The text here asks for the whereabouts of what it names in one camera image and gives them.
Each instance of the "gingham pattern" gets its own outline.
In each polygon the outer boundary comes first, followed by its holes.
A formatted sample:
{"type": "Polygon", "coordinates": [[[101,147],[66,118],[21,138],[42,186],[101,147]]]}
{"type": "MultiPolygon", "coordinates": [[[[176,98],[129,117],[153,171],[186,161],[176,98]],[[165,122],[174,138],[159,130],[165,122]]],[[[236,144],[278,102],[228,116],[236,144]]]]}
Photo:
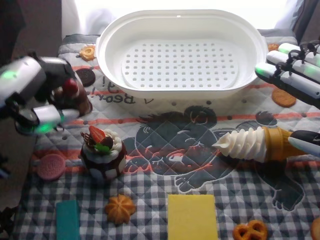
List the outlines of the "gingham pattern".
{"type": "MultiPolygon", "coordinates": [[[[72,66],[97,66],[97,60],[85,62],[76,57],[82,47],[95,42],[94,36],[76,35],[73,41],[65,41],[59,49],[59,56],[67,59],[72,66]]],[[[269,43],[292,42],[292,37],[267,37],[269,43]]],[[[320,129],[320,112],[301,101],[291,108],[281,108],[271,100],[273,88],[256,81],[251,87],[224,100],[169,101],[137,99],[129,104],[128,96],[117,88],[111,87],[103,78],[99,69],[94,68],[96,82],[87,89],[93,104],[92,114],[84,121],[77,121],[66,126],[64,132],[50,132],[39,137],[32,157],[32,165],[48,153],[57,153],[66,159],[68,171],[57,181],[43,182],[35,173],[27,177],[15,228],[11,239],[55,240],[57,202],[77,200],[79,203],[80,235],[82,240],[163,240],[167,239],[167,196],[168,194],[213,194],[218,224],[219,239],[232,239],[235,225],[247,223],[252,219],[266,223],[269,239],[311,239],[310,225],[320,216],[320,165],[315,161],[308,163],[288,163],[286,175],[302,187],[300,202],[291,211],[281,209],[281,194],[277,185],[271,187],[258,174],[263,167],[259,164],[240,161],[230,173],[217,180],[203,181],[200,186],[190,186],[183,192],[177,187],[179,181],[190,183],[192,178],[205,179],[206,174],[186,174],[184,176],[157,175],[150,169],[136,173],[124,173],[110,184],[97,185],[86,172],[78,171],[82,165],[79,152],[83,139],[80,132],[87,132],[88,125],[109,128],[117,132],[124,140],[136,136],[141,125],[132,118],[149,114],[161,114],[171,111],[183,112],[190,106],[204,106],[214,110],[218,122],[210,130],[234,129],[239,124],[252,119],[259,111],[269,111],[277,119],[277,125],[287,130],[308,129],[318,132],[320,129]],[[119,102],[120,97],[127,102],[119,102]],[[117,102],[109,102],[111,97],[117,102]],[[107,222],[104,206],[109,197],[125,194],[133,199],[137,211],[131,216],[129,224],[115,226],[107,222]]],[[[134,149],[128,153],[127,160],[134,156],[134,149]]],[[[300,157],[315,160],[310,156],[300,157]]]]}

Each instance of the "white plastic basket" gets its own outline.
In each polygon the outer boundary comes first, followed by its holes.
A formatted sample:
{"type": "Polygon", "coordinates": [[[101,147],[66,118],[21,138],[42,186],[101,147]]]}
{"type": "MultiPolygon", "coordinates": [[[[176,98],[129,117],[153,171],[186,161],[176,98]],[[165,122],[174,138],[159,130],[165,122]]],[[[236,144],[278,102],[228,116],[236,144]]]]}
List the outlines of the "white plastic basket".
{"type": "Polygon", "coordinates": [[[249,85],[268,52],[247,21],[221,10],[144,10],[97,39],[102,72],[138,98],[216,99],[249,85]]]}

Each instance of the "cartoon bear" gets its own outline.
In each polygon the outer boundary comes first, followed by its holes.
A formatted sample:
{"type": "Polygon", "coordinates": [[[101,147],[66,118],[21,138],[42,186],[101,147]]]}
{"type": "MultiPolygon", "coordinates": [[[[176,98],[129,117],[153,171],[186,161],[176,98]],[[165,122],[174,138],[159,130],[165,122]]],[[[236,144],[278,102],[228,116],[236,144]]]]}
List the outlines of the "cartoon bear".
{"type": "MultiPolygon", "coordinates": [[[[216,114],[203,106],[190,106],[184,112],[141,117],[140,122],[136,137],[124,140],[130,160],[125,171],[135,173],[151,169],[158,175],[174,176],[175,185],[184,193],[226,177],[237,166],[239,159],[217,154],[212,147],[224,134],[259,126],[276,127],[277,124],[272,114],[258,112],[256,121],[245,121],[236,128],[214,129],[216,114]]],[[[301,200],[301,193],[303,196],[302,188],[284,174],[284,169],[276,178],[265,170],[263,164],[256,163],[256,170],[261,179],[275,189],[274,206],[293,210],[299,202],[293,201],[301,200]],[[287,185],[297,190],[297,194],[287,191],[287,185]],[[288,196],[284,197],[283,191],[293,196],[291,200],[286,200],[288,196]]]]}

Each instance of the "yellow square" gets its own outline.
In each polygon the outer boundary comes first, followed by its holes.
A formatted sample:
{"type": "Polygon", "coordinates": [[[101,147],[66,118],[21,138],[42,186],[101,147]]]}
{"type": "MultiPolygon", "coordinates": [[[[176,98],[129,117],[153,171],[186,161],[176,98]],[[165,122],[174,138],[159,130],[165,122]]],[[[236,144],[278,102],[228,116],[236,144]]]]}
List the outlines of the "yellow square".
{"type": "Polygon", "coordinates": [[[168,240],[217,240],[213,195],[168,196],[168,240]]]}

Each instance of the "quilted mat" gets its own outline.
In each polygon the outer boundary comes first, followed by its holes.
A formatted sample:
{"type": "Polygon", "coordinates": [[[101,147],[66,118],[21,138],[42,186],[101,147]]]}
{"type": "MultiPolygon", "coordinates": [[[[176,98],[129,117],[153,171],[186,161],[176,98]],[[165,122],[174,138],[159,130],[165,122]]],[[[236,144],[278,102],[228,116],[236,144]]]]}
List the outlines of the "quilted mat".
{"type": "MultiPolygon", "coordinates": [[[[268,43],[296,44],[288,30],[263,30],[268,43]]],[[[97,60],[79,57],[94,35],[71,35],[59,57],[74,70],[90,68],[94,85],[86,88],[90,115],[37,140],[11,239],[55,240],[56,203],[77,200],[82,240],[164,240],[168,238],[168,194],[215,197],[218,236],[232,239],[237,224],[265,222],[271,240],[311,239],[310,225],[320,216],[320,164],[306,155],[269,165],[219,154],[212,145],[225,133],[258,126],[320,131],[320,111],[301,101],[282,108],[271,99],[273,85],[256,80],[228,99],[158,100],[132,97],[108,81],[97,60]],[[109,128],[127,149],[123,174],[99,185],[79,158],[81,132],[109,128]],[[53,182],[35,173],[39,159],[59,154],[66,173],[53,182]],[[109,197],[124,194],[137,206],[128,224],[107,221],[109,197]]]]}

